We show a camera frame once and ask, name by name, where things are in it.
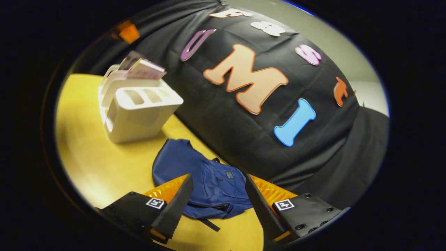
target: wooden tabletop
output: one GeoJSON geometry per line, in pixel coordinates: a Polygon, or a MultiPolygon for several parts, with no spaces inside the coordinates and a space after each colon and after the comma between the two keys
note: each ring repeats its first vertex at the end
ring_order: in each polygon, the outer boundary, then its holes
{"type": "MultiPolygon", "coordinates": [[[[155,138],[119,145],[110,142],[99,113],[101,80],[102,76],[96,75],[70,75],[61,90],[56,115],[62,164],[91,206],[104,208],[130,191],[144,193],[154,188],[152,164],[168,138],[188,139],[206,158],[217,157],[175,115],[155,138]]],[[[165,246],[178,251],[263,250],[263,230],[254,209],[230,219],[210,221],[220,231],[182,216],[173,238],[165,246]]]]}

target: letter m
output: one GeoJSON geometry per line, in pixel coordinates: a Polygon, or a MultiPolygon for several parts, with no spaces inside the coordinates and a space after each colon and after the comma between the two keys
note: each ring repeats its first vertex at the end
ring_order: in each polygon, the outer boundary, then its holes
{"type": "Polygon", "coordinates": [[[244,86],[251,85],[246,91],[235,96],[237,101],[249,112],[259,114],[263,102],[282,84],[288,83],[288,78],[278,69],[269,67],[252,71],[256,54],[250,48],[234,44],[229,56],[214,69],[203,72],[206,79],[214,84],[223,84],[224,76],[231,71],[226,85],[226,91],[232,92],[244,86]]]}

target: desk organizer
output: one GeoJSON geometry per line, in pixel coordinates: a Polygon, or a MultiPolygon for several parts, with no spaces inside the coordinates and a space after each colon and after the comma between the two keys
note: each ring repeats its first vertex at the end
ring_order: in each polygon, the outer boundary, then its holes
{"type": "Polygon", "coordinates": [[[124,143],[155,137],[183,99],[162,79],[129,79],[112,65],[98,89],[108,138],[124,143]]]}

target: orange object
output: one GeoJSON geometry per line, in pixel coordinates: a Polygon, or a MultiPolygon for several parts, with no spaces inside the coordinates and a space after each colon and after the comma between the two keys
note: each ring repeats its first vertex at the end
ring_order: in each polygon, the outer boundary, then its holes
{"type": "Polygon", "coordinates": [[[283,234],[281,234],[279,237],[275,238],[274,241],[278,242],[280,240],[283,240],[285,237],[289,236],[291,233],[290,231],[286,231],[283,234]]]}
{"type": "Polygon", "coordinates": [[[166,237],[165,237],[164,235],[160,234],[160,233],[159,233],[156,229],[154,229],[154,228],[152,228],[152,229],[150,230],[150,233],[153,234],[153,235],[155,235],[155,236],[158,237],[158,238],[161,238],[162,240],[166,240],[166,237]]]}
{"type": "Polygon", "coordinates": [[[175,194],[177,194],[178,189],[180,189],[181,185],[183,185],[183,181],[186,179],[188,175],[189,174],[185,174],[171,181],[168,181],[162,185],[159,185],[154,189],[145,192],[144,195],[152,198],[165,200],[166,203],[169,204],[170,201],[175,196],[175,194]]]}
{"type": "Polygon", "coordinates": [[[131,21],[125,21],[117,27],[119,36],[127,43],[131,44],[135,42],[139,37],[139,32],[136,26],[131,21]]]}
{"type": "Polygon", "coordinates": [[[297,194],[294,194],[288,190],[278,187],[273,183],[267,182],[266,180],[262,180],[261,178],[257,178],[252,175],[250,176],[252,178],[252,181],[254,181],[254,183],[256,184],[259,191],[262,193],[263,198],[266,200],[266,203],[273,210],[273,212],[274,212],[273,209],[274,202],[291,199],[297,196],[297,194]]]}
{"type": "Polygon", "coordinates": [[[347,85],[342,81],[340,78],[336,77],[336,80],[338,83],[333,89],[334,92],[334,99],[336,99],[336,103],[342,107],[344,105],[344,102],[342,101],[342,97],[348,97],[347,93],[347,85]]]}

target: black cloth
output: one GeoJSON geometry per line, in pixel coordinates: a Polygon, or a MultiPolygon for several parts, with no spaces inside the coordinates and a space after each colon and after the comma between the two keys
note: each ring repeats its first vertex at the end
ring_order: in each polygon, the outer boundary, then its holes
{"type": "Polygon", "coordinates": [[[351,206],[371,184],[385,153],[388,118],[362,109],[348,80],[335,63],[297,31],[264,15],[210,17],[230,5],[216,0],[168,0],[132,18],[141,38],[129,45],[104,36],[79,58],[76,73],[103,75],[119,64],[130,50],[166,68],[163,78],[183,99],[176,115],[205,144],[228,164],[297,193],[311,192],[339,207],[351,206]],[[251,27],[269,21],[286,30],[273,37],[251,27]],[[187,61],[180,54],[199,30],[217,29],[187,61]],[[262,105],[258,115],[249,113],[235,99],[238,92],[226,91],[225,83],[214,85],[203,72],[212,69],[243,44],[256,53],[253,71],[275,67],[288,78],[262,105]],[[294,49],[305,44],[322,60],[316,67],[294,49]],[[347,85],[343,107],[334,99],[336,77],[347,85]],[[294,140],[292,147],[274,135],[307,100],[316,112],[294,140]]]}

